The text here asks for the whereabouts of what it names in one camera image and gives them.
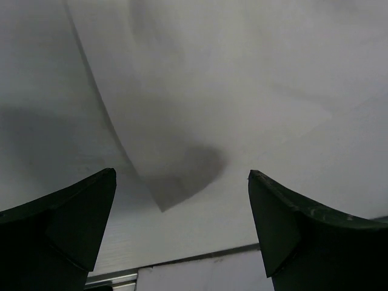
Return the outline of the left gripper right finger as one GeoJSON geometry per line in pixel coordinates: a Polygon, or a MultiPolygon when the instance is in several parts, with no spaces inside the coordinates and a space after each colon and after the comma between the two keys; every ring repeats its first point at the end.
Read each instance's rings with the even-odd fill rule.
{"type": "Polygon", "coordinates": [[[386,290],[387,218],[364,219],[248,178],[264,268],[275,290],[386,290]]]}

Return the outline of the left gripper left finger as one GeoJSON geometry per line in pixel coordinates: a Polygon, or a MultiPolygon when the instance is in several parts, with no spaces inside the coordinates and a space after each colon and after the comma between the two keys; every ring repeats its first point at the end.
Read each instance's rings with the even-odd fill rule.
{"type": "Polygon", "coordinates": [[[1,212],[1,290],[83,290],[116,192],[106,168],[1,212]]]}

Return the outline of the white green Charlie Brown t-shirt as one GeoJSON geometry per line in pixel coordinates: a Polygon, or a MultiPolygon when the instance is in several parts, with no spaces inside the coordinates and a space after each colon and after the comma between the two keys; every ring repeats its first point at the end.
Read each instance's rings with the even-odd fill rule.
{"type": "Polygon", "coordinates": [[[66,1],[121,147],[166,211],[387,92],[386,1],[66,1]]]}

